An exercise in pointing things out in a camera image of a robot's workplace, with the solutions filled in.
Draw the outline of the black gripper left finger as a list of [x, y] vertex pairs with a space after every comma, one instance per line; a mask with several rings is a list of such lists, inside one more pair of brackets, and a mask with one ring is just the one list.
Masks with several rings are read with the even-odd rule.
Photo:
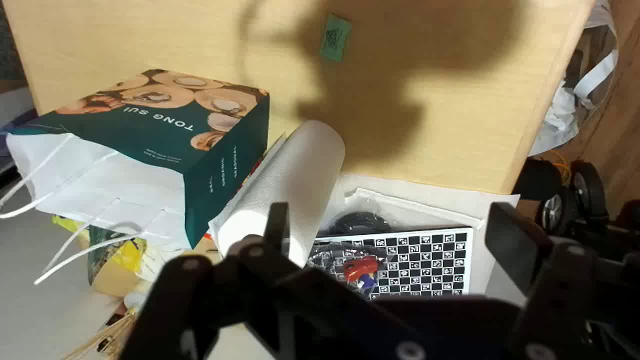
[[270, 206], [264, 239], [280, 253], [291, 250], [291, 214], [287, 202], [274, 202]]

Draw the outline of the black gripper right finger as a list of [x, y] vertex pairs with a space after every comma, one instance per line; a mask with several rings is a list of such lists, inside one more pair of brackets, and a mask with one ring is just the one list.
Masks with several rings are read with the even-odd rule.
[[555, 247], [546, 231], [508, 202], [491, 203], [485, 243], [523, 293]]

